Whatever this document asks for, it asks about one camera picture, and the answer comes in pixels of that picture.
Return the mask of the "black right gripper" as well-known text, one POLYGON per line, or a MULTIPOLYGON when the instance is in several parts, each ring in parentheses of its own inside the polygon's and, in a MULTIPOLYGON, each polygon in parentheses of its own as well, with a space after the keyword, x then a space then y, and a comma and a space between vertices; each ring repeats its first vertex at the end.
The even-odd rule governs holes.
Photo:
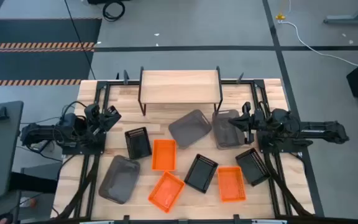
POLYGON ((236 117, 236 118, 230 118, 229 122, 237 127, 237 128, 247 128, 245 130, 246 138, 245 138, 245 144, 252 144, 255 140, 254 133, 252 130, 254 129, 254 115, 250 113, 251 104, 249 101, 246 101, 242 107, 242 112, 245 117, 236 117))

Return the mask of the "grey plastic basket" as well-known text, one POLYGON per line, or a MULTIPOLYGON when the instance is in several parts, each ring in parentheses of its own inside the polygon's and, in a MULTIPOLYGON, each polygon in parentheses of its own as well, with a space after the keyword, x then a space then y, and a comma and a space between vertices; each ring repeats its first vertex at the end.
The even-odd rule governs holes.
POLYGON ((124 156, 116 156, 99 188, 99 196, 118 204, 131 197, 140 176, 140 164, 124 156))
POLYGON ((186 149, 211 130, 211 123, 201 110, 193 110, 168 126, 173 139, 181 149, 186 149))
POLYGON ((219 150, 239 148, 245 144, 245 134, 229 123, 229 119, 237 117, 239 117, 237 110, 222 110, 213 113, 212 127, 219 150))

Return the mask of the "black plastic basket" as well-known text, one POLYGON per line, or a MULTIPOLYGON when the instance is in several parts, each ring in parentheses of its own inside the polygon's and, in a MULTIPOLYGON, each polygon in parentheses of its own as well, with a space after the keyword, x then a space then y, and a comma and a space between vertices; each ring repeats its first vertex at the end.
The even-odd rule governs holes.
POLYGON ((205 194, 218 168, 218 163, 197 154, 184 182, 195 190, 205 194))
POLYGON ((152 155, 146 127, 126 131, 125 138, 130 159, 141 159, 152 155))
POLYGON ((269 171, 254 148, 236 156, 236 162, 241 168, 248 184, 253 187, 270 178, 269 171))

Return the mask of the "orange plastic basket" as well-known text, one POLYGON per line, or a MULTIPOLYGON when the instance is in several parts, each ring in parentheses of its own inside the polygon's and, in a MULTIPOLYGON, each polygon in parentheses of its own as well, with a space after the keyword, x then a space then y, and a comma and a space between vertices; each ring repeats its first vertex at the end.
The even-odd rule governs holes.
POLYGON ((218 167, 218 186, 222 202, 246 200, 243 174, 239 166, 218 167))
POLYGON ((176 164, 176 141, 173 139, 155 139, 152 151, 152 170, 174 171, 176 164))
POLYGON ((151 191, 148 201, 163 212, 170 213, 184 188, 184 181, 165 171, 151 191))

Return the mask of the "low grey cabinet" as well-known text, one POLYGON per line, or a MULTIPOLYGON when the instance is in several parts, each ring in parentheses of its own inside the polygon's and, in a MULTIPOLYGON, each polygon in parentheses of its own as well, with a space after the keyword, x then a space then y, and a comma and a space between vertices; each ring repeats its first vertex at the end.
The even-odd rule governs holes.
POLYGON ((19 172, 11 173, 8 190, 54 194, 59 170, 60 163, 21 168, 19 172))

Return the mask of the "black hazard-striped floor mat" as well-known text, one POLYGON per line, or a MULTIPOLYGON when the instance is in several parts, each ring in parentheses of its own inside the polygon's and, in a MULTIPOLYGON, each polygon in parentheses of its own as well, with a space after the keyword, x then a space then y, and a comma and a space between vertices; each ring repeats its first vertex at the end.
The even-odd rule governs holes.
POLYGON ((0 19, 0 86, 90 79, 100 27, 99 18, 0 19))

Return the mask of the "black metal table frame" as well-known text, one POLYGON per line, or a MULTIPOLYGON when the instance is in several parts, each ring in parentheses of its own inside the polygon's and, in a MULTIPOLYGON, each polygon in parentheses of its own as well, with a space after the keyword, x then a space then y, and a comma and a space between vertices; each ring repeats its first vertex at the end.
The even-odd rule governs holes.
MULTIPOLYGON (((240 107, 245 101, 253 101, 252 91, 256 91, 257 98, 262 95, 271 96, 269 100, 272 106, 287 109, 283 88, 279 79, 267 80, 242 80, 256 81, 256 83, 237 84, 235 80, 223 80, 223 109, 240 107)), ((91 81, 83 80, 78 93, 78 100, 83 103, 92 103, 95 99, 98 83, 110 85, 109 105, 114 105, 120 114, 121 120, 107 133, 106 149, 101 156, 88 159, 88 169, 91 163, 96 161, 98 166, 96 180, 90 183, 82 199, 84 216, 91 221, 106 224, 252 224, 252 219, 261 220, 273 218, 273 202, 270 197, 269 182, 266 181, 257 187, 245 184, 246 200, 241 202, 223 203, 219 195, 218 172, 216 171, 207 192, 201 193, 185 184, 178 200, 169 213, 157 208, 149 202, 148 197, 157 182, 162 177, 162 170, 152 170, 152 156, 139 160, 140 176, 137 185, 125 204, 118 204, 99 196, 98 189, 107 173, 108 167, 115 156, 128 156, 124 132, 135 128, 146 127, 150 143, 154 146, 156 139, 173 139, 168 124, 181 118, 192 110, 196 105, 168 105, 147 106, 146 115, 143 116, 138 98, 139 81, 129 81, 124 85, 119 80, 91 81)), ((184 180, 197 154, 211 159, 219 164, 219 167, 237 166, 235 156, 254 147, 258 149, 256 142, 251 146, 241 146, 237 149, 220 150, 216 147, 214 133, 210 131, 206 136, 197 140, 186 149, 176 145, 176 168, 170 171, 176 178, 184 180)))

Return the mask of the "wooden shelf with black frame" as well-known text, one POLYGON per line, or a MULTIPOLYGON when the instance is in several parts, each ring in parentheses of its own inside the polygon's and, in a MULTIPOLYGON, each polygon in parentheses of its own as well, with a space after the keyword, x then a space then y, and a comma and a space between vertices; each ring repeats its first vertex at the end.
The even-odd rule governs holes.
POLYGON ((140 69, 138 102, 143 115, 147 105, 212 104, 219 111, 223 102, 220 68, 214 70, 140 69))

